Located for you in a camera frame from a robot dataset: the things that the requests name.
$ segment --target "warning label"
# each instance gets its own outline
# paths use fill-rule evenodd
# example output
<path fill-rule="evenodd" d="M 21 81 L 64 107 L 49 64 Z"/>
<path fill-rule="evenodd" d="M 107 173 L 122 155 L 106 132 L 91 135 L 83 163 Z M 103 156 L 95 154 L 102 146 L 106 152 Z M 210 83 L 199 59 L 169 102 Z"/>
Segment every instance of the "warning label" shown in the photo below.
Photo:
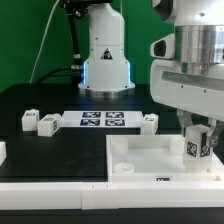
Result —
<path fill-rule="evenodd" d="M 103 56 L 101 57 L 101 59 L 105 59 L 105 60 L 113 60 L 112 55 L 109 51 L 109 49 L 107 48 L 106 51 L 104 52 Z"/>

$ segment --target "white platform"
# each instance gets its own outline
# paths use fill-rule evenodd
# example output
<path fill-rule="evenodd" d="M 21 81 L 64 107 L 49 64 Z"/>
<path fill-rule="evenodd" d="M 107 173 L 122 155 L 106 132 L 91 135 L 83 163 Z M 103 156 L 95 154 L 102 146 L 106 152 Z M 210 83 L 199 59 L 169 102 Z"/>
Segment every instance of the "white platform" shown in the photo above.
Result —
<path fill-rule="evenodd" d="M 61 127 L 139 128 L 142 120 L 140 111 L 65 111 Z"/>
<path fill-rule="evenodd" d="M 120 137 L 128 151 L 114 155 Z M 0 209 L 223 207 L 223 164 L 213 155 L 209 171 L 185 172 L 183 156 L 170 151 L 176 137 L 107 136 L 108 182 L 1 183 Z M 114 172 L 117 164 L 126 164 L 123 172 Z"/>

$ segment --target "white block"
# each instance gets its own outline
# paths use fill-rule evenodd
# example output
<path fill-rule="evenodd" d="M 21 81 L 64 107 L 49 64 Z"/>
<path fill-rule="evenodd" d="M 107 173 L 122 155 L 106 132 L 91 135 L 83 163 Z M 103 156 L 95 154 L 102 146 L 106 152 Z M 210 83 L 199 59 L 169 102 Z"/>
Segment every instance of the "white block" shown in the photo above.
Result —
<path fill-rule="evenodd" d="M 36 131 L 39 121 L 39 110 L 26 110 L 22 117 L 23 131 Z"/>
<path fill-rule="evenodd" d="M 51 137 L 61 127 L 60 114 L 48 114 L 37 124 L 38 136 Z"/>
<path fill-rule="evenodd" d="M 141 123 L 141 135 L 155 135 L 158 129 L 159 116 L 146 114 Z"/>
<path fill-rule="evenodd" d="M 7 155 L 6 155 L 6 147 L 5 142 L 0 142 L 0 166 L 5 161 Z"/>
<path fill-rule="evenodd" d="M 206 146 L 206 134 L 209 128 L 195 125 L 186 128 L 184 165 L 189 172 L 210 169 L 213 148 Z"/>

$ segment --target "cable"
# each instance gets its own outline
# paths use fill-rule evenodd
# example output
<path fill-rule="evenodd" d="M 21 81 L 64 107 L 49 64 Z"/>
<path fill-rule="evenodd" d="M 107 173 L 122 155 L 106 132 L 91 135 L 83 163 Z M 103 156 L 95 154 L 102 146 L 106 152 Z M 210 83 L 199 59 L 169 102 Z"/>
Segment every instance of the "cable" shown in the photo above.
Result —
<path fill-rule="evenodd" d="M 40 82 L 36 82 L 37 84 L 40 84 L 42 83 L 45 79 L 48 79 L 48 78 L 61 78 L 61 77 L 72 77 L 73 75 L 51 75 L 51 76 L 48 76 L 48 77 L 45 77 L 45 78 L 42 78 L 42 80 L 40 80 Z"/>
<path fill-rule="evenodd" d="M 70 67 L 65 67 L 65 68 L 55 69 L 55 70 L 53 70 L 51 72 L 48 72 L 46 75 L 44 75 L 43 77 L 38 79 L 35 83 L 36 84 L 40 84 L 41 82 L 43 82 L 47 78 L 56 77 L 56 76 L 54 76 L 54 74 L 56 74 L 58 72 L 62 72 L 62 71 L 71 71 L 71 68 Z"/>
<path fill-rule="evenodd" d="M 40 45 L 40 50 L 39 50 L 39 53 L 37 55 L 34 67 L 33 67 L 32 75 L 31 75 L 31 78 L 30 78 L 30 83 L 33 82 L 33 78 L 34 78 L 34 75 L 35 75 L 35 72 L 36 72 L 37 64 L 39 62 L 40 55 L 41 55 L 43 47 L 44 47 L 44 43 L 45 43 L 45 40 L 46 40 L 46 37 L 47 37 L 47 34 L 48 34 L 48 30 L 49 30 L 54 12 L 55 12 L 59 3 L 60 3 L 60 0 L 57 0 L 56 3 L 54 4 L 52 10 L 51 10 L 51 13 L 50 13 L 50 16 L 49 16 L 49 19 L 48 19 L 48 22 L 47 22 L 47 25 L 46 25 L 46 28 L 45 28 L 45 31 L 44 31 L 43 39 L 42 39 L 42 42 L 41 42 L 41 45 Z"/>

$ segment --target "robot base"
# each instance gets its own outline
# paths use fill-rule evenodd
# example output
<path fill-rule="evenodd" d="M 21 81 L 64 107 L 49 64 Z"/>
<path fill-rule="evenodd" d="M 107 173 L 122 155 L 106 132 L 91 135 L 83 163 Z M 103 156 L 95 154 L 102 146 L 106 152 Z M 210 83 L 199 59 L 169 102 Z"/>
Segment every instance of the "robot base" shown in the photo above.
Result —
<path fill-rule="evenodd" d="M 117 91 L 98 91 L 98 90 L 92 90 L 86 88 L 84 85 L 79 84 L 79 93 L 91 97 L 96 98 L 118 98 L 122 96 L 129 96 L 133 95 L 135 93 L 135 85 L 131 84 L 129 87 L 123 90 L 117 90 Z"/>

